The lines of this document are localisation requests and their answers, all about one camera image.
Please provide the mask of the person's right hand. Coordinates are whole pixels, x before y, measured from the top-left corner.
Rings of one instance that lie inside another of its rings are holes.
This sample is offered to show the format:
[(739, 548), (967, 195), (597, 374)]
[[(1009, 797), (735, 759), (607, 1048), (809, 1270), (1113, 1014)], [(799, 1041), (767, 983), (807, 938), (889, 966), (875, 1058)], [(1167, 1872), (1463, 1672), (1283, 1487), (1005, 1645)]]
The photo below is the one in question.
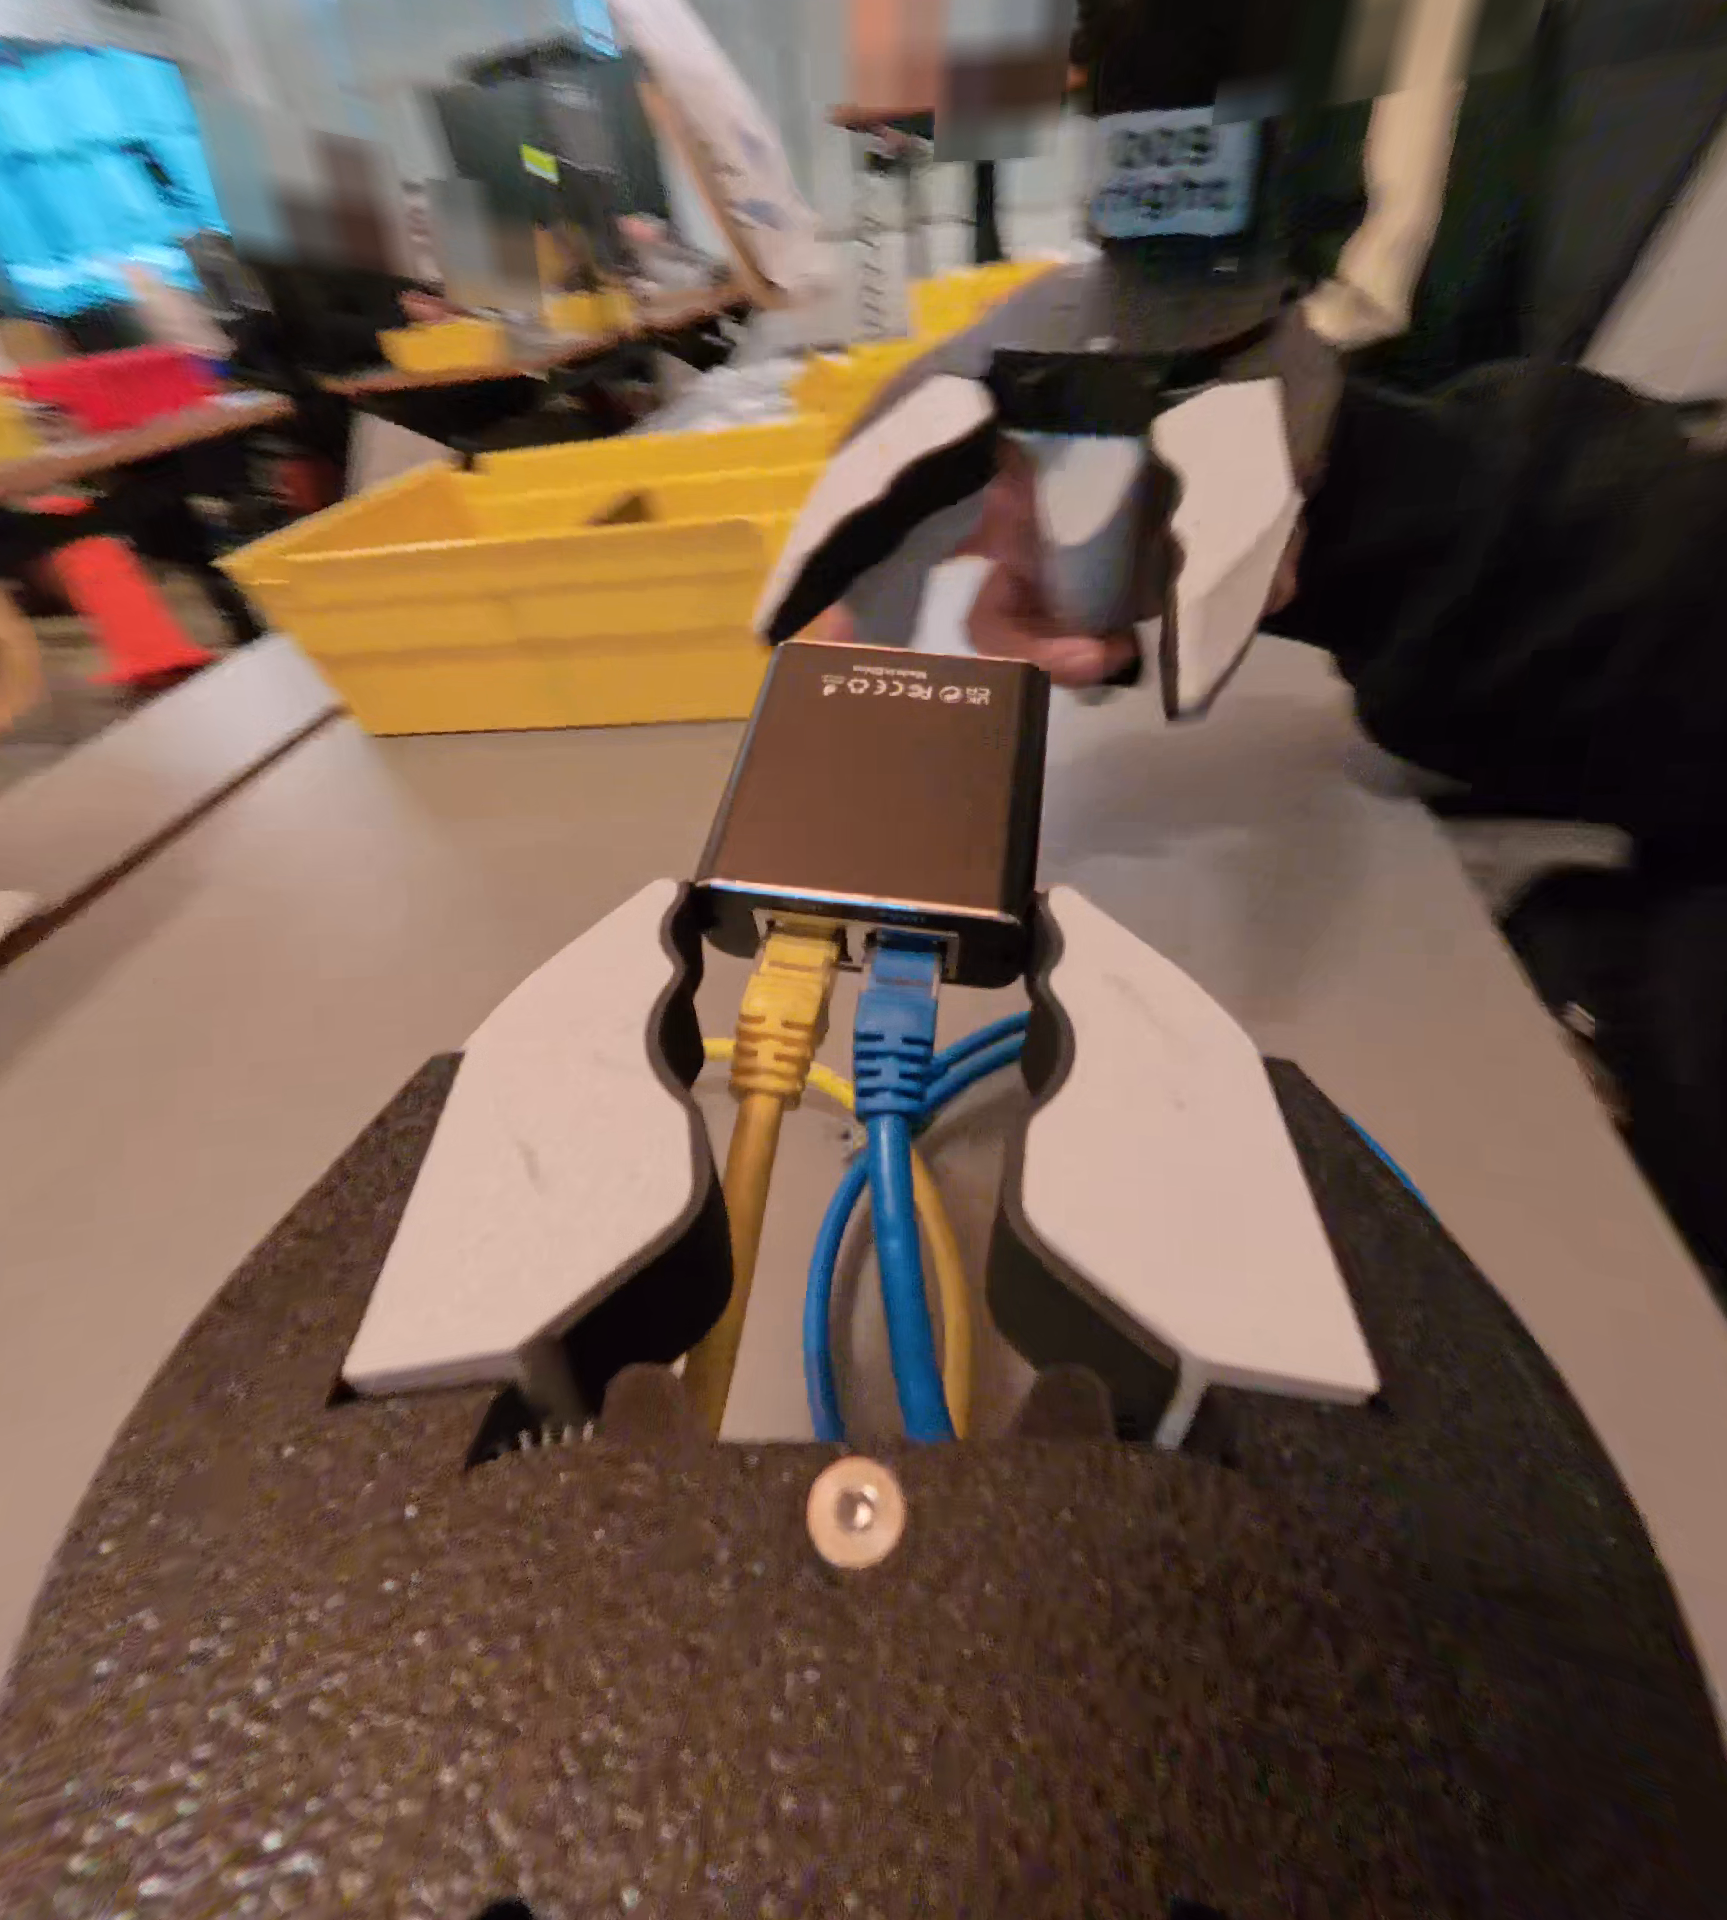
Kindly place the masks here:
[(979, 656), (1031, 664), (1073, 691), (1135, 682), (1141, 642), (1133, 626), (1077, 629), (1051, 608), (1027, 457), (1003, 462), (991, 477), (971, 549), (985, 559), (965, 619), (967, 639)]

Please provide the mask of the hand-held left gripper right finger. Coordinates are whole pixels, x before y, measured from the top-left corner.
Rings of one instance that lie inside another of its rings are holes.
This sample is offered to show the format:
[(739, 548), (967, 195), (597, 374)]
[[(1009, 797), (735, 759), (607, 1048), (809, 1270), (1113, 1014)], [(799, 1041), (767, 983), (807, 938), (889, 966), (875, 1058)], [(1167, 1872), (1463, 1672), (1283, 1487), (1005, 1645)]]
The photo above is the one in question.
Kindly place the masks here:
[(1067, 883), (1037, 902), (1025, 983), (995, 1332), (1039, 1374), (1087, 1371), (1115, 1435), (1159, 1448), (1213, 1387), (1367, 1403), (1379, 1370), (1245, 1030)]

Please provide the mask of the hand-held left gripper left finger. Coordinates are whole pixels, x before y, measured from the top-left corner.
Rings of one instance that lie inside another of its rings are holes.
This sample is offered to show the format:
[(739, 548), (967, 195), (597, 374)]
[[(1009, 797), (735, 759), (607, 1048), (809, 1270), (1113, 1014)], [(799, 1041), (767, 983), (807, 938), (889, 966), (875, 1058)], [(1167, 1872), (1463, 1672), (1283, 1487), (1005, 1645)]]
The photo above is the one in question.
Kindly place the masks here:
[(675, 1363), (731, 1300), (693, 1087), (701, 931), (655, 878), (547, 957), (463, 1046), (341, 1366), (357, 1396), (603, 1396)]

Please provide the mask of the grey desk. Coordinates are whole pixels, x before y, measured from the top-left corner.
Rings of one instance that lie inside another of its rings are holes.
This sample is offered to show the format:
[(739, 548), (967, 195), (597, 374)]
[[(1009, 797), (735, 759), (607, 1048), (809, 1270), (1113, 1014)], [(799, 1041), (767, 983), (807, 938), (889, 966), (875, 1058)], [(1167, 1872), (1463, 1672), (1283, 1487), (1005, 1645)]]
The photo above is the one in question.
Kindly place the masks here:
[[(0, 1689), (131, 1405), (427, 1058), (689, 870), (735, 732), (319, 715), (0, 963)], [(1391, 1152), (1595, 1426), (1727, 1730), (1727, 1315), (1413, 781), (1309, 650), (1051, 720), (1045, 873)]]

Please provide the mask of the orange traffic cone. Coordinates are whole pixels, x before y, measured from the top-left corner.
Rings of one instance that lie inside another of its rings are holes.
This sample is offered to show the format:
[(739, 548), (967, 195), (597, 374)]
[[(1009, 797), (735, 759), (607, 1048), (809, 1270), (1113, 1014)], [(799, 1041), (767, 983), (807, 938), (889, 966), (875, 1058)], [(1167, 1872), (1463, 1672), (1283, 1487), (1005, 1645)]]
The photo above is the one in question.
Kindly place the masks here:
[(50, 571), (101, 650), (99, 683), (155, 691), (215, 660), (175, 617), (125, 539), (66, 542), (50, 554)]

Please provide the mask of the yellow plastic bin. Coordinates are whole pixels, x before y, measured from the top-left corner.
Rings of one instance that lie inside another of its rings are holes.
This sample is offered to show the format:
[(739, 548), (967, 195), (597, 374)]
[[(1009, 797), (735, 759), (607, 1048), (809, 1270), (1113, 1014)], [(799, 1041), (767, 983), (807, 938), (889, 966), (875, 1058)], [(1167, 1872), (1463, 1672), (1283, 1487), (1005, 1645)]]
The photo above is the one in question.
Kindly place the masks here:
[(371, 736), (741, 722), (805, 424), (423, 466), (223, 570)]
[(897, 338), (813, 349), (789, 376), (785, 390), (795, 411), (819, 419), (827, 428), (827, 442), (837, 444), (875, 396), (935, 343), (933, 338)]
[(907, 333), (935, 342), (977, 323), (987, 311), (1015, 298), (1031, 281), (1061, 267), (1053, 257), (1009, 257), (949, 267), (907, 286)]

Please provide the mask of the person's right forearm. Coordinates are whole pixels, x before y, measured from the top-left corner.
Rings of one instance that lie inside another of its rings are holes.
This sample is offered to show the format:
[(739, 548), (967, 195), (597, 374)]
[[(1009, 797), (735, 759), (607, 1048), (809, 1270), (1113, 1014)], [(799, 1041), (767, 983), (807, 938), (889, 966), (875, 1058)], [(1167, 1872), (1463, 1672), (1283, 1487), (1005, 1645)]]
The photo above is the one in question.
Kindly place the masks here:
[(1277, 634), (1389, 756), (1727, 878), (1727, 440), (1579, 365), (1351, 377)]

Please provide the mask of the black network adapter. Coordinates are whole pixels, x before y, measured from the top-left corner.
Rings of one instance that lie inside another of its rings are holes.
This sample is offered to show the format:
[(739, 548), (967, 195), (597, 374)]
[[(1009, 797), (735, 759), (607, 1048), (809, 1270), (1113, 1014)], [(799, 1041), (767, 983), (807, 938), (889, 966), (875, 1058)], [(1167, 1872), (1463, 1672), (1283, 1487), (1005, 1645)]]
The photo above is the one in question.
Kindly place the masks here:
[(1049, 676), (1031, 664), (789, 639), (773, 648), (691, 894), (713, 948), (781, 923), (941, 946), (1003, 990), (1031, 953)]

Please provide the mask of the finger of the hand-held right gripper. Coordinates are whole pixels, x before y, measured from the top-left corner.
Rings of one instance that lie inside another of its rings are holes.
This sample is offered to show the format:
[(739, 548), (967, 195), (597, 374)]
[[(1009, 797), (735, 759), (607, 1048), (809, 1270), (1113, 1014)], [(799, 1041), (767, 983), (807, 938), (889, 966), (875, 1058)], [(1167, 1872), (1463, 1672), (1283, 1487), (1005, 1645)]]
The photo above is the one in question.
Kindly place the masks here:
[(755, 602), (755, 635), (767, 645), (801, 635), (925, 526), (963, 507), (975, 514), (997, 454), (995, 396), (977, 376), (927, 376), (859, 426), (781, 538)]
[(1159, 638), (1163, 715), (1201, 715), (1235, 674), (1275, 596), (1305, 497), (1291, 462), (1283, 381), (1215, 381), (1155, 419), (1173, 486), (1173, 567)]

